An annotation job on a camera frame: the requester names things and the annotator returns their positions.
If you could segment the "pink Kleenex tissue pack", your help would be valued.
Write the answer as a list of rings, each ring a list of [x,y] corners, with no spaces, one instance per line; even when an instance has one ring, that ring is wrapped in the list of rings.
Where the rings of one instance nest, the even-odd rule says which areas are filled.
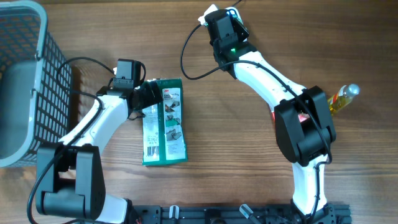
[[[308,114],[305,114],[305,113],[301,113],[301,114],[298,115],[298,118],[299,118],[299,121],[300,121],[300,122],[304,122],[304,121],[306,121],[307,119],[309,119],[309,115],[308,115]]]

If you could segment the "yellow oil bottle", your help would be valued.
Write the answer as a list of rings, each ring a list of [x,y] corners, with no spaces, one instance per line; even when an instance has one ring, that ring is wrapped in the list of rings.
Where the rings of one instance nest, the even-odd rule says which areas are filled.
[[[328,99],[328,106],[331,115],[335,115],[339,110],[350,104],[360,93],[357,84],[344,85],[340,90]]]

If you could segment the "mint green wipes sachet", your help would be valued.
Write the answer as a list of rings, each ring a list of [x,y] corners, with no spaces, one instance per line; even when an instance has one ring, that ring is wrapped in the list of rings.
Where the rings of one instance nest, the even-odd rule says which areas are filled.
[[[239,11],[235,7],[226,8],[227,14],[233,19],[237,19],[241,24],[243,24],[243,20],[241,19]]]

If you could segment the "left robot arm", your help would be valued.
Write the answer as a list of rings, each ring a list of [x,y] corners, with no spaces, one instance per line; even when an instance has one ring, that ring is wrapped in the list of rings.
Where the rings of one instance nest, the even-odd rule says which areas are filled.
[[[146,67],[119,59],[114,78],[92,95],[94,105],[68,134],[43,143],[37,151],[36,181],[27,202],[41,215],[68,218],[69,223],[141,223],[129,199],[106,193],[101,153],[131,113],[162,102],[155,81],[145,80]]]

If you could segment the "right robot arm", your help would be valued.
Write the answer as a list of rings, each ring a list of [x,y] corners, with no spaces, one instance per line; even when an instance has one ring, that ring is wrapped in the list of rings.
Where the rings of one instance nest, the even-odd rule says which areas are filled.
[[[332,160],[335,128],[325,93],[305,88],[278,72],[248,42],[249,32],[234,7],[211,5],[199,21],[208,29],[219,68],[250,86],[266,103],[274,119],[277,145],[292,163],[293,203],[307,220],[314,220],[327,203],[324,168]]]

